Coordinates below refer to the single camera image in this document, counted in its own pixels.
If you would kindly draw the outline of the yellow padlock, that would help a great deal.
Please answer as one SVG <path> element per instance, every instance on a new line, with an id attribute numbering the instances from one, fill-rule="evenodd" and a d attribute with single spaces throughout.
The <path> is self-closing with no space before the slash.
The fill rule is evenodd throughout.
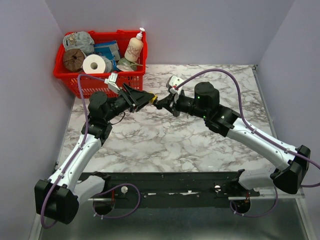
<path id="1" fill-rule="evenodd" d="M 156 95 L 156 94 L 154 94 L 154 93 L 149 93 L 150 94 L 150 100 L 149 100 L 149 103 L 151 104 L 151 105 L 153 105 L 154 103 L 156 103 L 157 102 L 157 99 L 158 99 L 158 96 Z"/>

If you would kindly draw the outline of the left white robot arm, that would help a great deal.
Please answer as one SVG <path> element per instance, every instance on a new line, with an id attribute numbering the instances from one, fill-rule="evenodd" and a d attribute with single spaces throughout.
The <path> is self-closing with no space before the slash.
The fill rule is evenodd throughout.
<path id="1" fill-rule="evenodd" d="M 119 90 L 117 97 L 109 98 L 103 91 L 96 91 L 84 106 L 85 124 L 77 144 L 63 164 L 47 179 L 39 180 L 34 187 L 36 212 L 43 228 L 49 229 L 46 218 L 54 223 L 69 224 L 76 216 L 81 204 L 99 196 L 107 197 L 111 185 L 106 178 L 94 173 L 78 182 L 87 164 L 103 146 L 112 131 L 111 120 L 129 110 L 138 112 L 157 97 L 150 92 L 139 91 L 127 84 Z"/>

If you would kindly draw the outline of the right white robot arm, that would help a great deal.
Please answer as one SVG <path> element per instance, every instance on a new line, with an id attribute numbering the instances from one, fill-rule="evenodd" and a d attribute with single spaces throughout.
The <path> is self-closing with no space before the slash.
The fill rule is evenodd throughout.
<path id="1" fill-rule="evenodd" d="M 303 158 L 310 156 L 310 149 L 304 145 L 294 147 L 265 132 L 258 133 L 253 126 L 247 127 L 239 113 L 220 104 L 220 92 L 211 83 L 196 84 L 194 98 L 185 96 L 181 90 L 153 104 L 175 117 L 180 113 L 199 117 L 212 132 L 242 143 L 272 163 L 272 167 L 240 170 L 237 179 L 230 183 L 234 195 L 241 196 L 260 187 L 277 187 L 288 194 L 298 192 L 309 168 Z"/>

